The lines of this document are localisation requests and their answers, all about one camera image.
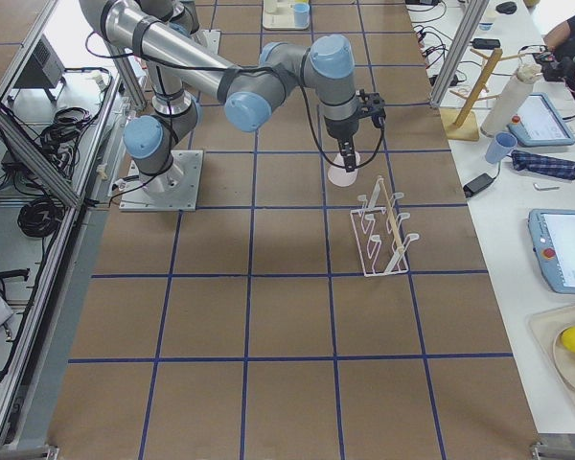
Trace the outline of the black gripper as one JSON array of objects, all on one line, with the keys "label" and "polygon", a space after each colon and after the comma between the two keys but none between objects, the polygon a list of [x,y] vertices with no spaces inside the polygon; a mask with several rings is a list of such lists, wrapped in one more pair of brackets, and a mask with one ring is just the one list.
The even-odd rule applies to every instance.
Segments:
[{"label": "black gripper", "polygon": [[333,120],[325,117],[324,122],[327,133],[338,143],[342,168],[347,173],[354,172],[357,169],[354,136],[359,129],[359,118],[350,117],[347,119]]}]

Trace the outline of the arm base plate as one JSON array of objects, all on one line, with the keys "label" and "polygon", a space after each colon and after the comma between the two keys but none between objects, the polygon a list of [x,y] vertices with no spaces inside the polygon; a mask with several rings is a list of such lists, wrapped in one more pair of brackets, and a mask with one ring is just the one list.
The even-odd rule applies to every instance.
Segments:
[{"label": "arm base plate", "polygon": [[191,38],[211,53],[219,53],[221,31],[217,29],[199,29],[191,34]]},{"label": "arm base plate", "polygon": [[150,177],[138,177],[139,171],[133,160],[129,174],[136,178],[119,187],[119,209],[124,212],[171,212],[196,209],[199,180],[202,171],[203,150],[172,151],[172,166],[143,187]]}]

